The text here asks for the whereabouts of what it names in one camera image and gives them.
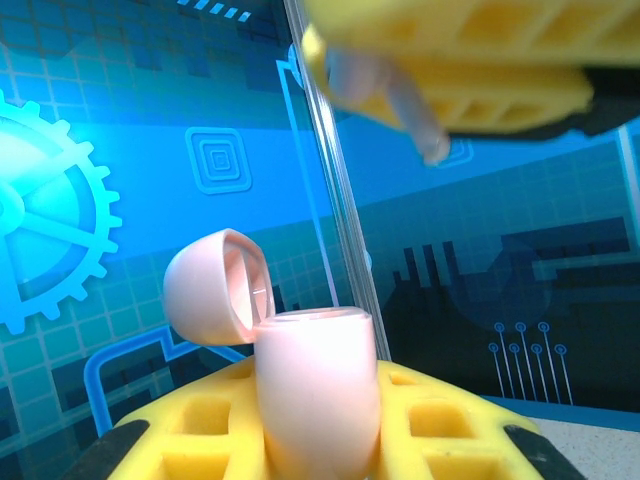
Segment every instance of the yellow sponge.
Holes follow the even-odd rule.
[[[305,0],[302,54],[337,106],[402,128],[382,94],[331,92],[326,50],[379,55],[410,74],[452,133],[514,134],[588,113],[585,66],[640,66],[640,0]]]
[[[305,0],[332,47],[471,62],[639,65],[640,0]]]
[[[334,95],[326,77],[327,45],[309,28],[302,52],[318,88],[334,104],[394,128],[399,120],[382,92],[363,105]],[[462,63],[427,57],[394,57],[413,78],[451,132],[514,133],[588,111],[593,88],[576,68]]]
[[[379,362],[381,480],[542,480],[504,432],[527,419],[457,387]],[[147,431],[110,480],[275,480],[258,413],[253,358],[186,385],[119,423]]]

